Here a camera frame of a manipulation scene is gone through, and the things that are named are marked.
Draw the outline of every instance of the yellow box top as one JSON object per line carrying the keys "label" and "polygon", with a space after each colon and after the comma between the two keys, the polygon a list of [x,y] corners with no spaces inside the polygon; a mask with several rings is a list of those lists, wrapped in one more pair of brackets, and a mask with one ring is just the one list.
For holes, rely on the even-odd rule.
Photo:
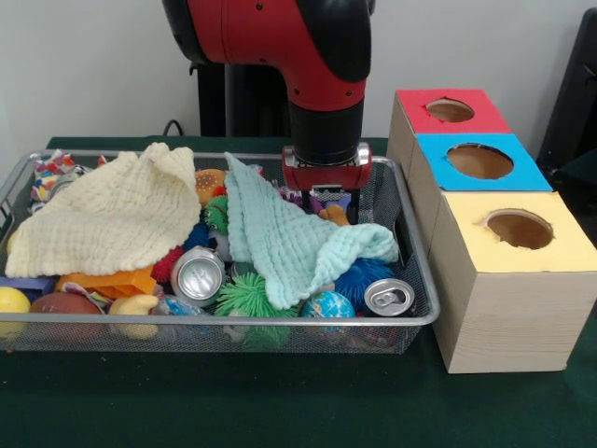
{"label": "yellow box top", "polygon": [[558,193],[450,192],[444,198],[478,272],[597,272],[597,250]]}

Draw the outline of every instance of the red box top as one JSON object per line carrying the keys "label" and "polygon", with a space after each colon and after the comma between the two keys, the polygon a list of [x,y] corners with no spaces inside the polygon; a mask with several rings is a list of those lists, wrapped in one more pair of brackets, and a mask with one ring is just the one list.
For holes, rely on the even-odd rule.
{"label": "red box top", "polygon": [[511,133],[480,89],[397,91],[415,133]]}

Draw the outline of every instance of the metal basket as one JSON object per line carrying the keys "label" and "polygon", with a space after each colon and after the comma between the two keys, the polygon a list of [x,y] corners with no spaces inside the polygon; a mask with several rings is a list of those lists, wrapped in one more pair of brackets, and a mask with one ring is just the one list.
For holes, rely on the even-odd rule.
{"label": "metal basket", "polygon": [[[76,163],[95,166],[100,154],[107,159],[116,151],[69,151]],[[49,155],[41,151],[24,157],[0,189],[0,268],[7,262],[7,237],[28,216],[34,160]],[[246,155],[246,163],[263,166],[268,179],[284,184],[280,156]],[[222,154],[195,155],[197,168],[226,169]],[[10,328],[18,337],[0,341],[1,349],[121,352],[285,352],[285,353],[404,353],[423,325],[433,322],[439,304],[429,272],[404,177],[393,161],[373,158],[372,176],[362,190],[360,222],[376,222],[395,232],[401,259],[393,267],[398,278],[410,283],[415,303],[402,316],[355,319],[251,318],[215,316],[133,316],[0,314],[0,330]],[[151,339],[130,339],[127,326],[150,330]],[[273,343],[235,343],[230,327],[271,336]]]}

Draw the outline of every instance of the orange toy block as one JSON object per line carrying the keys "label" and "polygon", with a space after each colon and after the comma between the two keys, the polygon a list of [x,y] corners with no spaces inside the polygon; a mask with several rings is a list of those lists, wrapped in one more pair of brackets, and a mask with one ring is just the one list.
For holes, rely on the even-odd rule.
{"label": "orange toy block", "polygon": [[137,271],[119,272],[112,275],[63,275],[56,286],[60,291],[65,283],[76,283],[89,291],[96,291],[109,299],[131,297],[137,294],[153,294],[157,282],[151,278],[152,266]]}

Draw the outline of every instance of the wooden box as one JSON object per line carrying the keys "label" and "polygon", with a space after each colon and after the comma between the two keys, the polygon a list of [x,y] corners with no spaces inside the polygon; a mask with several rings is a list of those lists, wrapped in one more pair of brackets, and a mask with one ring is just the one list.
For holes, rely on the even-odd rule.
{"label": "wooden box", "polygon": [[430,265],[449,373],[565,369],[597,251],[557,193],[443,193]]}
{"label": "wooden box", "polygon": [[552,191],[512,133],[417,135],[409,190],[429,250],[441,191]]}
{"label": "wooden box", "polygon": [[510,133],[484,91],[441,89],[397,91],[387,157],[408,179],[416,135],[422,133]]}

